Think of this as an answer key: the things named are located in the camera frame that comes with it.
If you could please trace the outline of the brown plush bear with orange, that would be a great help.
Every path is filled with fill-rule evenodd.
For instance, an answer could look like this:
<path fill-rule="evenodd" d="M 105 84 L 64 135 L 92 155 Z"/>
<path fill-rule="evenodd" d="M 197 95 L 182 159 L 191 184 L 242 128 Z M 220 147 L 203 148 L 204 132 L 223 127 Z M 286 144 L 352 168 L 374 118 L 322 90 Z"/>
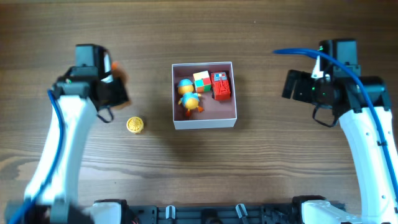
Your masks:
<path fill-rule="evenodd" d="M 119 62 L 113 62 L 111 64 L 111 71 L 114 78 L 120 78 L 124 85 L 127 84 L 129 76 L 126 73 L 125 69 L 122 68 Z"/>

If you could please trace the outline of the red toy truck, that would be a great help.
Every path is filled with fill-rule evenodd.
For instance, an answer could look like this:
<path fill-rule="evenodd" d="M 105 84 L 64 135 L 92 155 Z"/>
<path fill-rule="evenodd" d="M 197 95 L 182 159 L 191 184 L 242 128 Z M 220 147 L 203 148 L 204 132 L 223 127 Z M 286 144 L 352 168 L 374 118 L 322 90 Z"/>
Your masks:
<path fill-rule="evenodd" d="M 215 72 L 211 76 L 211 89 L 216 101 L 224 101 L 231 98 L 231 87 L 226 72 Z"/>

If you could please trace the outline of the yellow duck toy blue hat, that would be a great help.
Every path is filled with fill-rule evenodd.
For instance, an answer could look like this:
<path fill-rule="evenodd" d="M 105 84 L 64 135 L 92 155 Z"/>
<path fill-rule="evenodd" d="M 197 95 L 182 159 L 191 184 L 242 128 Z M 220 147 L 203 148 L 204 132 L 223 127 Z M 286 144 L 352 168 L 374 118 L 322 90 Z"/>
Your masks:
<path fill-rule="evenodd" d="M 183 79 L 177 85 L 178 94 L 181 95 L 178 104 L 185 109 L 185 116 L 190 117 L 191 111 L 198 110 L 199 113 L 204 111 L 204 108 L 199 105 L 201 94 L 194 93 L 194 86 L 191 80 Z"/>

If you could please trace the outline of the colourful puzzle cube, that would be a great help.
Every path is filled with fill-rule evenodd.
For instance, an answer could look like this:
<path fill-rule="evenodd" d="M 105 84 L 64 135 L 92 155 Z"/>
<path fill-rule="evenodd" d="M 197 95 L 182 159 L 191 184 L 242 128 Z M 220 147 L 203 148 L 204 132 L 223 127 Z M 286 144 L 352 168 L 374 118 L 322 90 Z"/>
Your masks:
<path fill-rule="evenodd" d="M 208 92 L 211 90 L 211 79 L 208 71 L 193 74 L 195 91 L 197 93 Z"/>

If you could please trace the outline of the white cardboard box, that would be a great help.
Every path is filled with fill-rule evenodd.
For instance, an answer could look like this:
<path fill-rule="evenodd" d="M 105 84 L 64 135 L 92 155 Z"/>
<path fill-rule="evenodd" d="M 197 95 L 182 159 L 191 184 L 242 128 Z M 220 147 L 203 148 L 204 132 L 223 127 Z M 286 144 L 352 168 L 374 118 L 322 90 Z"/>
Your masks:
<path fill-rule="evenodd" d="M 177 85 L 180 80 L 193 80 L 193 74 L 208 71 L 225 72 L 231 89 L 231 98 L 223 101 L 213 99 L 212 93 L 201 94 L 199 105 L 204 111 L 191 111 L 191 116 L 186 117 L 186 110 L 178 104 L 181 95 L 178 94 Z M 236 92 L 234 85 L 234 71 L 231 62 L 206 62 L 206 63 L 176 63 L 172 65 L 172 108 L 175 129 L 206 129 L 206 128 L 231 128 L 237 120 Z"/>

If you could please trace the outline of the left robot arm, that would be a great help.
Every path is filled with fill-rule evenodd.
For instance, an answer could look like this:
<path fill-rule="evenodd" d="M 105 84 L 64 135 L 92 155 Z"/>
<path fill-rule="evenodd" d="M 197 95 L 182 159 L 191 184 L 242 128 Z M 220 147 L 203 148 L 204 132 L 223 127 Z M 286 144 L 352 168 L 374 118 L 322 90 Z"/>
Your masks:
<path fill-rule="evenodd" d="M 48 90 L 52 120 L 35 174 L 21 204 L 9 203 L 7 223 L 127 223 L 133 218 L 125 200 L 99 200 L 78 206 L 81 160 L 99 110 L 129 103 L 126 72 L 115 64 L 105 73 L 72 67 Z"/>

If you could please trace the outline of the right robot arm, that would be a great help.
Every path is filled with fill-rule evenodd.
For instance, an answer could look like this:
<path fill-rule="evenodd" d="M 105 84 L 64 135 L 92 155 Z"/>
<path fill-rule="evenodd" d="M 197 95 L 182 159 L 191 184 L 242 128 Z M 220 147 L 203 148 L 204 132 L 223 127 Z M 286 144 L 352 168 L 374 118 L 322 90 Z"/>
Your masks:
<path fill-rule="evenodd" d="M 303 223 L 397 223 L 397 151 L 391 101 L 379 77 L 329 77 L 289 70 L 282 96 L 330 109 L 347 138 L 361 194 L 361 216 L 321 200 L 300 205 Z"/>

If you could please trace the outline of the yellow round fan wheel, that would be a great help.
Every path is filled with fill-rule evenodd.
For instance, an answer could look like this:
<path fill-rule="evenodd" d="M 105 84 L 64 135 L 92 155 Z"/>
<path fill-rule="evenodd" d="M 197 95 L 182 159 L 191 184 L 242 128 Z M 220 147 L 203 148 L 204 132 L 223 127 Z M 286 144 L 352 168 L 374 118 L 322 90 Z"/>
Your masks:
<path fill-rule="evenodd" d="M 131 133 L 139 134 L 144 129 L 144 122 L 140 117 L 133 116 L 127 120 L 126 128 Z"/>

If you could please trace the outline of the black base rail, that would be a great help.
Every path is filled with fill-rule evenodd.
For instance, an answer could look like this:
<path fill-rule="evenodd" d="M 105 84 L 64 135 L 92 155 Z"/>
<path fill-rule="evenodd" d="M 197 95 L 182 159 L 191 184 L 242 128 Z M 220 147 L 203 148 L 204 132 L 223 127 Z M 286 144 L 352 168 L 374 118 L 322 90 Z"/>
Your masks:
<path fill-rule="evenodd" d="M 94 223 L 357 223 L 343 204 L 323 197 L 295 197 L 292 203 L 215 207 L 129 206 L 125 200 L 98 200 L 84 209 Z"/>

